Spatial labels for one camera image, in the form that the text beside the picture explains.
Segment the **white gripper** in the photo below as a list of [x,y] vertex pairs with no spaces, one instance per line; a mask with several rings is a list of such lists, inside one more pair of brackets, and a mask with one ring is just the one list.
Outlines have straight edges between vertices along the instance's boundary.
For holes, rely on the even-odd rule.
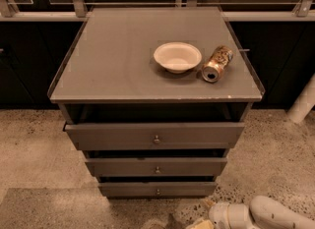
[[200,218],[185,229],[255,229],[245,204],[218,202],[210,208],[209,218],[214,225],[209,219]]

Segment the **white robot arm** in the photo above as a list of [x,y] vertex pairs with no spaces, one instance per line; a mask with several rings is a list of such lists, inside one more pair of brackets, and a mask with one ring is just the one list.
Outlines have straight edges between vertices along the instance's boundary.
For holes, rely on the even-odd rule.
[[200,218],[185,229],[315,229],[315,221],[265,196],[249,205],[218,202],[209,218]]

